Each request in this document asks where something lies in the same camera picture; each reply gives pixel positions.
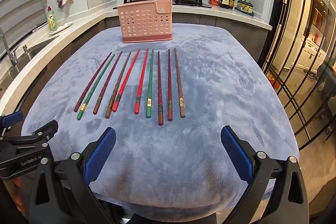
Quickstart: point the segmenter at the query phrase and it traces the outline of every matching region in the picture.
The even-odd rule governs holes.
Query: red chopstick
[[[168,50],[168,121],[173,120],[173,104],[171,99],[171,72],[170,72],[170,49]]]
[[[159,116],[159,125],[163,126],[164,122],[163,122],[160,52],[157,52],[157,111]]]
[[[117,109],[118,109],[118,105],[119,105],[121,96],[122,96],[122,94],[123,94],[123,92],[124,92],[124,89],[125,89],[125,87],[126,87],[127,80],[128,80],[128,78],[129,78],[129,76],[130,76],[130,74],[131,74],[131,71],[132,71],[132,69],[133,69],[133,66],[134,66],[135,61],[137,60],[137,57],[138,57],[138,55],[139,55],[139,52],[140,52],[140,49],[139,49],[139,50],[137,51],[137,53],[135,54],[135,56],[134,56],[134,58],[133,58],[133,60],[132,60],[131,66],[129,67],[129,69],[128,69],[128,71],[127,71],[127,74],[126,74],[126,76],[125,76],[125,79],[124,79],[124,81],[123,81],[123,83],[122,83],[122,85],[121,85],[121,87],[120,87],[120,90],[119,90],[119,92],[118,92],[117,98],[115,99],[115,101],[114,101],[114,103],[113,103],[113,106],[112,106],[112,111],[113,111],[113,112],[116,112]]]
[[[104,84],[103,88],[101,89],[101,92],[100,92],[100,94],[99,94],[99,96],[98,96],[96,105],[95,105],[95,107],[94,107],[94,109],[93,109],[93,114],[94,114],[94,115],[97,115],[97,113],[98,113],[98,109],[99,109],[101,100],[102,100],[103,97],[104,97],[106,88],[107,88],[107,86],[108,86],[108,84],[109,84],[109,82],[110,82],[110,79],[111,79],[111,77],[112,77],[112,74],[113,74],[113,72],[114,72],[114,70],[115,70],[115,68],[116,68],[116,66],[117,66],[117,63],[118,63],[118,61],[119,61],[120,56],[122,55],[122,53],[123,53],[123,51],[120,52],[120,54],[119,54],[117,60],[115,61],[114,65],[113,65],[113,67],[112,67],[112,69],[111,69],[111,71],[110,71],[110,74],[109,74],[108,77],[106,78],[106,81],[105,81],[105,84]]]
[[[134,113],[135,114],[139,114],[139,110],[140,110],[140,100],[141,100],[141,93],[142,93],[142,84],[143,84],[143,77],[145,76],[147,56],[148,56],[148,49],[146,51],[145,59],[143,61],[143,65],[142,65],[141,77],[140,77],[140,82],[139,82],[139,87],[138,87],[138,93],[136,95],[135,108],[134,108]]]
[[[89,91],[92,83],[94,82],[95,78],[97,77],[98,73],[100,72],[101,68],[104,66],[104,64],[106,63],[106,61],[109,59],[110,55],[112,54],[112,52],[110,52],[110,54],[107,56],[107,58],[104,60],[104,62],[100,65],[100,67],[98,68],[98,70],[96,71],[96,73],[93,75],[92,79],[90,80],[90,82],[87,84],[86,88],[84,89],[82,95],[80,96],[75,108],[73,109],[75,112],[77,112],[87,94],[87,92]]]

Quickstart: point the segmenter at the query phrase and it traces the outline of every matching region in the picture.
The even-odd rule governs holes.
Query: table
[[[31,107],[22,135],[52,119],[59,130],[49,141],[55,160],[81,152],[107,127],[117,142],[100,176],[90,184],[98,198],[159,221],[190,221],[234,206],[247,183],[239,179],[220,139],[230,125],[258,151],[285,160],[298,158],[287,115],[267,78],[248,52],[226,30],[173,24],[172,41],[123,44],[119,27],[100,32],[53,75]],[[174,47],[178,51],[186,118],[179,115]],[[110,96],[129,51],[140,48],[118,111],[105,119]],[[146,118],[150,55],[140,114],[134,104],[146,48],[154,49],[152,118]],[[167,54],[172,57],[173,121],[167,121]],[[110,51],[122,57],[97,115],[92,111],[109,69],[101,79],[81,121],[73,111],[87,83]],[[160,51],[164,126],[158,125],[157,51]]]

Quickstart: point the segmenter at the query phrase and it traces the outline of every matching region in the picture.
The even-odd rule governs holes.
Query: chopstick
[[[173,120],[173,105],[171,98],[171,69],[170,69],[170,49],[168,49],[168,121]]]
[[[135,101],[135,107],[134,107],[134,113],[135,114],[139,114],[139,111],[140,111],[140,101],[141,101],[141,94],[142,94],[142,85],[143,85],[143,78],[145,76],[147,56],[148,56],[148,49],[146,50],[145,59],[143,60],[142,71],[141,71],[141,76],[140,76],[140,82],[139,82],[139,86],[138,86],[138,92],[136,94],[136,101]]]
[[[124,63],[124,66],[123,66],[123,68],[122,68],[122,70],[121,70],[121,72],[120,72],[120,74],[119,74],[117,83],[115,84],[115,87],[114,87],[112,96],[111,96],[111,98],[110,98],[109,105],[108,105],[107,110],[106,110],[106,113],[105,113],[105,118],[107,118],[107,119],[110,118],[110,116],[111,116],[112,106],[113,106],[113,104],[114,104],[114,100],[115,100],[115,98],[116,98],[116,95],[117,95],[117,92],[118,92],[118,88],[119,88],[121,79],[122,79],[122,77],[123,77],[123,74],[124,74],[124,72],[125,72],[125,69],[126,69],[126,66],[127,66],[127,62],[128,62],[128,60],[129,60],[129,57],[131,56],[131,53],[132,53],[132,52],[130,52],[130,53],[128,54],[127,59],[126,59],[126,61],[125,61],[125,63]]]
[[[152,50],[151,68],[149,72],[149,81],[148,81],[147,113],[146,113],[147,118],[152,117],[153,63],[154,63],[154,50]]]
[[[163,122],[160,52],[157,52],[157,111],[159,117],[159,125],[163,126],[164,122]]]
[[[103,77],[103,74],[105,73],[105,71],[107,70],[108,66],[110,65],[112,59],[113,59],[115,56],[116,56],[116,55],[113,54],[113,56],[112,56],[111,59],[107,62],[105,68],[102,70],[102,72],[101,72],[100,75],[98,76],[97,80],[96,80],[95,83],[93,84],[93,87],[91,88],[89,94],[87,95],[87,97],[86,97],[86,99],[85,99],[85,101],[84,101],[84,104],[82,105],[81,110],[79,111],[79,113],[78,113],[78,115],[77,115],[77,120],[80,121],[81,118],[83,117],[84,111],[85,111],[85,109],[86,109],[86,107],[87,107],[87,105],[88,105],[88,103],[89,103],[89,101],[90,101],[90,99],[91,99],[91,97],[92,97],[92,95],[93,95],[93,93],[94,93],[94,91],[95,91],[95,89],[96,89],[96,87],[97,87],[97,85],[98,85],[100,79]]]
[[[140,52],[140,49],[139,49],[139,50],[137,51],[137,53],[135,54],[135,56],[134,56],[134,58],[133,58],[133,60],[132,60],[131,66],[129,67],[129,69],[128,69],[127,73],[126,73],[125,79],[124,79],[124,81],[123,81],[123,83],[122,83],[122,85],[121,85],[121,87],[120,87],[120,90],[119,90],[119,92],[118,92],[117,98],[116,98],[116,100],[115,100],[114,103],[113,103],[113,106],[112,106],[112,111],[113,111],[113,112],[116,112],[117,109],[118,109],[118,105],[119,105],[119,103],[120,103],[121,96],[123,95],[123,92],[124,92],[124,89],[125,89],[125,87],[126,87],[128,78],[129,78],[129,76],[130,76],[130,74],[131,74],[131,71],[132,71],[133,66],[134,66],[134,64],[135,64],[135,61],[137,60],[137,57],[138,57],[138,55],[139,55],[139,52]]]
[[[181,85],[181,75],[180,75],[180,69],[179,69],[179,62],[177,60],[177,51],[176,48],[175,51],[175,65],[176,65],[176,75],[177,75],[177,88],[178,88],[178,98],[180,103],[180,114],[181,118],[185,117],[185,109],[184,109],[184,101],[183,101],[183,94],[182,94],[182,85]]]
[[[100,67],[98,68],[98,70],[96,71],[96,73],[93,75],[93,77],[91,78],[90,82],[87,84],[86,88],[84,89],[82,95],[80,96],[75,108],[73,109],[75,112],[77,112],[79,110],[79,107],[81,106],[82,101],[85,98],[85,95],[87,94],[87,92],[89,91],[89,88],[91,87],[92,83],[94,82],[95,78],[97,77],[98,73],[100,72],[101,68],[104,66],[104,64],[106,63],[106,61],[109,59],[110,55],[112,54],[112,52],[110,52],[110,54],[107,56],[107,58],[103,61],[103,63],[100,65]]]
[[[117,66],[117,63],[118,63],[118,61],[119,61],[120,56],[122,55],[122,53],[123,53],[123,51],[120,52],[120,54],[119,54],[117,60],[115,61],[114,65],[113,65],[113,67],[112,67],[112,69],[111,69],[111,71],[110,71],[110,73],[109,73],[109,75],[108,75],[108,77],[107,77],[107,79],[106,79],[106,81],[105,81],[105,84],[104,84],[103,88],[101,89],[101,92],[100,92],[99,97],[98,97],[98,99],[97,99],[96,105],[95,105],[95,107],[94,107],[94,109],[93,109],[93,114],[94,114],[94,115],[96,115],[96,114],[98,113],[98,109],[99,109],[99,107],[100,107],[101,100],[102,100],[103,97],[104,97],[106,88],[107,88],[107,86],[108,86],[108,84],[109,84],[109,82],[110,82],[110,79],[111,79],[111,77],[112,77],[112,74],[113,74],[113,72],[114,72],[114,70],[115,70],[115,68],[116,68],[116,66]]]

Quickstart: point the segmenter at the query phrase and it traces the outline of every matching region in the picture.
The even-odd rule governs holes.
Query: green chopstick
[[[83,117],[83,114],[84,114],[84,111],[85,111],[85,109],[86,109],[86,107],[87,107],[87,104],[89,103],[89,101],[90,101],[90,99],[91,99],[91,97],[92,97],[92,95],[93,95],[93,93],[94,93],[94,91],[95,91],[95,89],[96,89],[96,87],[97,87],[97,85],[98,85],[100,79],[103,77],[103,74],[105,73],[105,71],[107,70],[109,64],[111,63],[112,59],[113,59],[115,56],[116,56],[115,54],[112,55],[111,59],[108,61],[108,63],[106,64],[105,68],[104,68],[103,71],[100,73],[100,75],[98,76],[97,80],[95,81],[93,87],[91,88],[89,94],[87,95],[87,97],[86,97],[86,99],[85,99],[85,101],[84,101],[84,103],[83,103],[83,105],[82,105],[82,107],[81,107],[81,110],[79,111],[79,113],[78,113],[78,115],[77,115],[77,120],[80,121],[81,118]]]
[[[149,72],[147,115],[146,115],[147,118],[152,117],[153,63],[154,63],[154,50],[152,50],[151,70]]]

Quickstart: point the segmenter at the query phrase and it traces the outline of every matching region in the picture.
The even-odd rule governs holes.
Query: faucet
[[[0,27],[0,36],[2,37],[2,40],[3,40],[3,44],[5,45],[5,49],[6,49],[6,52],[7,52],[7,55],[9,57],[9,60],[10,62],[12,63],[12,66],[15,67],[17,65],[17,58],[16,58],[16,53],[15,53],[15,50],[13,52],[11,52],[8,48],[8,44],[7,44],[7,41],[5,39],[5,36],[3,34],[3,30],[1,29]]]

